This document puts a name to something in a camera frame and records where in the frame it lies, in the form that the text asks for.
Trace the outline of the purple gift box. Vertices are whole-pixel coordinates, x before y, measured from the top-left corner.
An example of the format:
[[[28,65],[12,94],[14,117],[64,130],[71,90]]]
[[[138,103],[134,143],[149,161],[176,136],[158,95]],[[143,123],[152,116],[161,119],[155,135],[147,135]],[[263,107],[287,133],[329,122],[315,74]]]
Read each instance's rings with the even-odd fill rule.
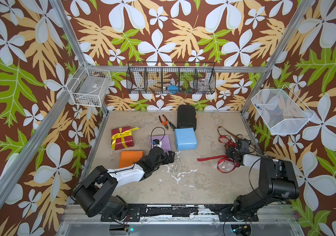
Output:
[[[170,139],[169,139],[169,136],[168,135],[158,135],[158,136],[152,136],[150,138],[150,148],[153,148],[152,147],[152,141],[154,139],[159,139],[162,141],[162,149],[164,152],[168,152],[168,151],[171,151],[171,144],[170,144]]]

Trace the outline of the brown ribbon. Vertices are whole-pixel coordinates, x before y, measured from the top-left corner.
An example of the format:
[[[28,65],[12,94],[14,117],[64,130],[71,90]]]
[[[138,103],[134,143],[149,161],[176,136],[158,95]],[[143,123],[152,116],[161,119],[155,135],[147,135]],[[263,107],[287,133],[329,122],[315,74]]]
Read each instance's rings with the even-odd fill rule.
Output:
[[[225,148],[236,147],[236,142],[239,139],[243,139],[243,135],[241,134],[233,134],[232,132],[225,129],[223,126],[219,126],[217,128],[219,138],[218,141],[224,145]]]

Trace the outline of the red satin ribbon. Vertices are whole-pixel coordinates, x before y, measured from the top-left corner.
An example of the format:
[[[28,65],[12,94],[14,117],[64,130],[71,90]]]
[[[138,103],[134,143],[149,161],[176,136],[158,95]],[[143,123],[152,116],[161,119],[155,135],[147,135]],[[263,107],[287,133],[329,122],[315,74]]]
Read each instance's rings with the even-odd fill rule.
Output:
[[[218,160],[217,169],[221,173],[227,174],[233,172],[240,165],[233,161],[231,158],[228,158],[226,155],[198,158],[198,162],[209,161],[209,160]]]

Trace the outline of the orange gift box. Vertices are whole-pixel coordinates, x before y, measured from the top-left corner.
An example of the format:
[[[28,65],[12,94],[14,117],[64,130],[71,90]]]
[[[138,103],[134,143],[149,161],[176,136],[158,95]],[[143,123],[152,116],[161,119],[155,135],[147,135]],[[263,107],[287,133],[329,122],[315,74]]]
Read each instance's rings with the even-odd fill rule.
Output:
[[[132,166],[135,162],[138,162],[143,157],[142,150],[134,151],[122,151],[118,168],[126,168]]]

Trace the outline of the light blue gift box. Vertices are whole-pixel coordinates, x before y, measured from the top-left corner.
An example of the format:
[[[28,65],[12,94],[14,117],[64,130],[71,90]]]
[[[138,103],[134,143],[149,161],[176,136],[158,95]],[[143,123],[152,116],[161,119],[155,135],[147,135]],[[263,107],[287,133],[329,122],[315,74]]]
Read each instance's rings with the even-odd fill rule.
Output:
[[[197,139],[193,128],[177,128],[174,136],[178,151],[197,149]]]

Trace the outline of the white satin ribbon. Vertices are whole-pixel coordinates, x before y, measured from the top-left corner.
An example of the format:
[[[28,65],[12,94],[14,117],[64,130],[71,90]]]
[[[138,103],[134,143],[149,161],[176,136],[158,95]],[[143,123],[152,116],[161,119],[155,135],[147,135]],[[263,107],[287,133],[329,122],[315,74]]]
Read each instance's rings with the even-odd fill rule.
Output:
[[[225,146],[225,154],[214,156],[214,159],[218,160],[218,171],[227,174],[242,166],[244,155],[250,154],[249,146],[251,142],[230,135],[220,135],[218,141]]]

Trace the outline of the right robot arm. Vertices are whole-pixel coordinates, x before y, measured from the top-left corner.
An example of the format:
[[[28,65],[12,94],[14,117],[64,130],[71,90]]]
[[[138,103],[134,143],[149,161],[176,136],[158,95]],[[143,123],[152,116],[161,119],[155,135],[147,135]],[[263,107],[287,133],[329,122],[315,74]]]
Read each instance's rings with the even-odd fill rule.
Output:
[[[299,186],[293,164],[290,161],[276,160],[267,156],[250,153],[250,141],[238,139],[229,142],[226,156],[239,166],[247,166],[259,171],[258,186],[245,195],[240,195],[234,203],[219,211],[221,222],[258,221],[259,209],[275,202],[296,200],[299,197]]]

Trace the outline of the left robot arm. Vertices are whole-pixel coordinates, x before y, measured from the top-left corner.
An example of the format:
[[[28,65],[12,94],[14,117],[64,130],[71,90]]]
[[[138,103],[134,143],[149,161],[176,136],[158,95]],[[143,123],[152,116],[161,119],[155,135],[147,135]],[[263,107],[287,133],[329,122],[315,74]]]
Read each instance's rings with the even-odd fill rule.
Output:
[[[153,147],[148,155],[129,167],[106,169],[97,166],[83,181],[70,191],[70,197],[76,201],[88,217],[101,213],[114,221],[126,218],[128,204],[114,196],[117,187],[140,182],[149,178],[160,166],[173,163],[175,152],[165,152],[161,147]]]

